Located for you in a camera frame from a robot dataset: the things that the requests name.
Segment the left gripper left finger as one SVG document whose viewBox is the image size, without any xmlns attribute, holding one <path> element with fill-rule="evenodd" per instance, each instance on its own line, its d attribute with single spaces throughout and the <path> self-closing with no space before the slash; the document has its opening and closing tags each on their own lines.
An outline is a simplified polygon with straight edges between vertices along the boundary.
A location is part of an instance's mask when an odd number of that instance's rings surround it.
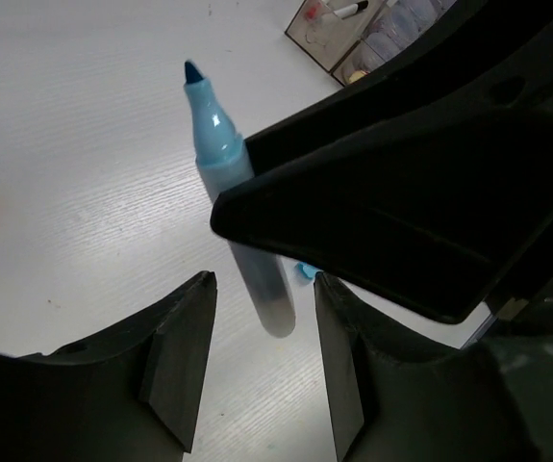
<svg viewBox="0 0 553 462">
<path fill-rule="evenodd" d="M 179 461 L 192 450 L 217 298 L 201 271 L 51 354 L 0 354 L 0 461 Z"/>
</svg>

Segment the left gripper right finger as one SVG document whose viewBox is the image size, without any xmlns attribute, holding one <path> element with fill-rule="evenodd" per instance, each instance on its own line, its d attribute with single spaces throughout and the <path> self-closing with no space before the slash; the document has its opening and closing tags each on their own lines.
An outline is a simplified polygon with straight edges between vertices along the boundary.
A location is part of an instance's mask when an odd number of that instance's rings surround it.
<svg viewBox="0 0 553 462">
<path fill-rule="evenodd" d="M 314 303 L 339 461 L 539 461 L 497 361 L 432 341 L 322 272 Z"/>
</svg>

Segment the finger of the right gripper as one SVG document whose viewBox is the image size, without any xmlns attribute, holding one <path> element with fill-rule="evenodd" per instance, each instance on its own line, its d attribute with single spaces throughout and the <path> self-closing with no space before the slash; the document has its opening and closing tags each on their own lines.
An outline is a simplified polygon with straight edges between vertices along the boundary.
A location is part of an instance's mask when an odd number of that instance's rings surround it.
<svg viewBox="0 0 553 462">
<path fill-rule="evenodd" d="M 553 1 L 458 1 L 424 35 L 369 75 L 247 138 L 265 173 L 384 118 L 467 85 L 553 20 Z"/>
<path fill-rule="evenodd" d="M 434 321 L 553 276 L 553 83 L 478 85 L 264 174 L 244 236 Z"/>
</svg>

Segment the blue highlighter cap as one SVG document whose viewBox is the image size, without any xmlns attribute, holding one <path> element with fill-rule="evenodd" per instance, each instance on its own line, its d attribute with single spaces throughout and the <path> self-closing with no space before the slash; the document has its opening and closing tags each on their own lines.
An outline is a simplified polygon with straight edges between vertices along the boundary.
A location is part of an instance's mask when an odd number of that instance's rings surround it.
<svg viewBox="0 0 553 462">
<path fill-rule="evenodd" d="M 321 270 L 307 263 L 298 262 L 295 265 L 295 274 L 301 285 L 307 285 L 314 282 L 316 276 Z"/>
</svg>

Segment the black whiteboard marker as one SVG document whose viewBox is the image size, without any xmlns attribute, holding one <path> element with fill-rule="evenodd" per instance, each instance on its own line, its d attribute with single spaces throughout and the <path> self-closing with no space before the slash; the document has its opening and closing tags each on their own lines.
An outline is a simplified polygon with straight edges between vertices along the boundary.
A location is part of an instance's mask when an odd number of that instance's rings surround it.
<svg viewBox="0 0 553 462">
<path fill-rule="evenodd" d="M 357 1 L 335 10 L 327 8 L 327 10 L 320 16 L 320 19 L 324 22 L 346 19 L 365 11 L 368 8 L 368 5 L 368 1 Z"/>
</svg>

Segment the blue highlighter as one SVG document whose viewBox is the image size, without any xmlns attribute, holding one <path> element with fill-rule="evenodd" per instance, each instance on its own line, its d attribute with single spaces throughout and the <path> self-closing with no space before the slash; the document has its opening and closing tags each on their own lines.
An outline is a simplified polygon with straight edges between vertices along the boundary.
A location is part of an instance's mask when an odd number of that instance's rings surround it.
<svg viewBox="0 0 553 462">
<path fill-rule="evenodd" d="M 255 173 L 245 138 L 220 104 L 211 80 L 196 63 L 184 63 L 184 91 L 191 112 L 195 165 L 213 204 L 210 224 L 232 251 L 264 330 L 286 338 L 296 325 L 289 283 L 279 257 L 244 236 L 258 213 L 247 206 Z"/>
</svg>

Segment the red whiteboard marker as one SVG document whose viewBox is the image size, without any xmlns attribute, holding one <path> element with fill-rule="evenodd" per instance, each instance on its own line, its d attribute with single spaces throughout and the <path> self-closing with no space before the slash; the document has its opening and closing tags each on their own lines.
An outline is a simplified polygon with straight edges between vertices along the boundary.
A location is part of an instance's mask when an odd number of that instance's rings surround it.
<svg viewBox="0 0 553 462">
<path fill-rule="evenodd" d="M 322 1 L 310 1 L 304 11 L 304 18 L 308 21 L 316 20 L 323 14 L 324 7 Z"/>
</svg>

